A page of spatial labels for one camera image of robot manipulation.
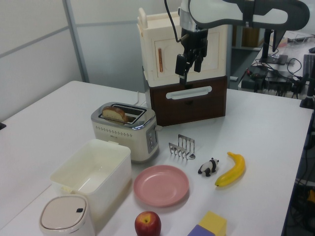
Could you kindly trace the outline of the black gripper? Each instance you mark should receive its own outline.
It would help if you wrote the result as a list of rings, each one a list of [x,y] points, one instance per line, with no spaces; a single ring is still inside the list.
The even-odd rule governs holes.
[[[180,84],[187,83],[187,74],[190,69],[189,57],[195,55],[194,71],[200,72],[204,57],[207,56],[208,46],[208,30],[202,29],[199,31],[190,31],[182,29],[182,41],[184,47],[183,54],[177,54],[175,73],[179,76]]]

